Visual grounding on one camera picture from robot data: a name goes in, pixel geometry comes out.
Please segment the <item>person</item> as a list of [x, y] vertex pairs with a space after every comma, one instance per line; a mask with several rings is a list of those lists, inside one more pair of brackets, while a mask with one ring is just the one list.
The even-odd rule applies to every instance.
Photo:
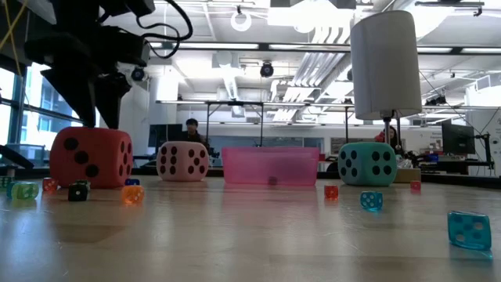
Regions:
[[[378, 143], [386, 142], [386, 131], [383, 129], [377, 136], [374, 137], [374, 141]], [[394, 149], [396, 154], [402, 153], [402, 146], [398, 142], [397, 132], [393, 126], [389, 126], [389, 140], [390, 145]]]
[[181, 131], [178, 140], [201, 143], [207, 150], [209, 150], [209, 143], [207, 142], [207, 139], [198, 132], [198, 121], [194, 118], [186, 120], [186, 130]]

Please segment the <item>background office desk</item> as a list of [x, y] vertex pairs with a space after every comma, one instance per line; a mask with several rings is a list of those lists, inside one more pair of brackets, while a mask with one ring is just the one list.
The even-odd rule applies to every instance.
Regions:
[[465, 161], [436, 161], [421, 162], [419, 164], [419, 168], [422, 172], [447, 172], [460, 175], [468, 175], [469, 167], [494, 168], [494, 163], [467, 159]]

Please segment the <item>small orange translucent die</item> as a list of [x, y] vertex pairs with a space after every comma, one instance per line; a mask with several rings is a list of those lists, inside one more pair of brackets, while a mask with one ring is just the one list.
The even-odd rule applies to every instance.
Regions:
[[140, 185], [124, 186], [121, 189], [121, 200], [125, 204], [138, 204], [143, 201], [145, 190]]

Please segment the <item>pink translucent plastic bin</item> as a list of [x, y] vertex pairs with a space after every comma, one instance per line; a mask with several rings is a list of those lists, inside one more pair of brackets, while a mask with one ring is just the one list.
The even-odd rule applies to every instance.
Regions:
[[319, 149], [316, 147], [224, 147], [222, 165], [229, 184], [313, 186], [317, 180]]

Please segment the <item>small yellow-green translucent die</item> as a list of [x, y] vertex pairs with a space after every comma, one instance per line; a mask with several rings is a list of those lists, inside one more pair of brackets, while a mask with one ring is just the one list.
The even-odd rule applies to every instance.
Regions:
[[37, 183], [16, 182], [9, 189], [10, 198], [13, 200], [31, 200], [38, 196]]

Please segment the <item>white shade table lamp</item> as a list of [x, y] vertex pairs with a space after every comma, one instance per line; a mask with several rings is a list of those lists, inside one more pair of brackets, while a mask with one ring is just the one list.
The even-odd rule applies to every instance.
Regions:
[[381, 120], [390, 145], [393, 119], [422, 111], [416, 32], [411, 13], [396, 10], [360, 20], [351, 29], [355, 117]]

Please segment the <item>black computer monitor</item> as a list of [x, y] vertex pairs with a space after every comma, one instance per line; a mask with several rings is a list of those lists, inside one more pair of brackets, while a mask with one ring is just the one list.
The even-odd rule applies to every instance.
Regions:
[[474, 137], [473, 127], [442, 124], [443, 151], [446, 154], [474, 154]]
[[151, 125], [148, 147], [158, 148], [168, 141], [179, 141], [182, 136], [182, 124]]

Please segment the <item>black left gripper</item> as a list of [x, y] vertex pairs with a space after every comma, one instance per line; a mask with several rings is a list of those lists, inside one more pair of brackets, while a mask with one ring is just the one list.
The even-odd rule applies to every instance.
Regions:
[[108, 128], [118, 129], [121, 99], [131, 85], [119, 63], [132, 62], [132, 34], [119, 27], [71, 33], [56, 30], [25, 43], [27, 58], [44, 66], [40, 74], [83, 121], [96, 125], [95, 107]]

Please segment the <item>large teal foam die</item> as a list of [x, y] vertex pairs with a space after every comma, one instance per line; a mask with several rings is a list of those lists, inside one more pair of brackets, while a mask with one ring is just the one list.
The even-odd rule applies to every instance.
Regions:
[[341, 180], [353, 186], [390, 186], [398, 171], [394, 149], [376, 142], [344, 144], [337, 166]]

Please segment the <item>large red foam die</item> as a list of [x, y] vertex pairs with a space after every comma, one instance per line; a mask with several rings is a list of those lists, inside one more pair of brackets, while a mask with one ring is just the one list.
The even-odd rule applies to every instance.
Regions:
[[118, 188], [132, 168], [131, 137], [116, 129], [66, 127], [56, 135], [49, 155], [50, 175], [62, 187], [83, 179], [94, 189]]

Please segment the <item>large pink foam die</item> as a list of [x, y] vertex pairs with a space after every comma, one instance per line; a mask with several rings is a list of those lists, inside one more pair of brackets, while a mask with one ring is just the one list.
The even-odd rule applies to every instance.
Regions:
[[164, 181], [199, 182], [208, 172], [208, 157], [202, 143], [166, 142], [157, 153], [157, 174]]

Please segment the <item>small black die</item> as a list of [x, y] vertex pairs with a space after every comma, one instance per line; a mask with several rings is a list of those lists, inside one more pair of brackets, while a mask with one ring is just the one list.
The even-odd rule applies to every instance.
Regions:
[[68, 190], [68, 201], [86, 201], [88, 200], [88, 185], [83, 183], [75, 183]]

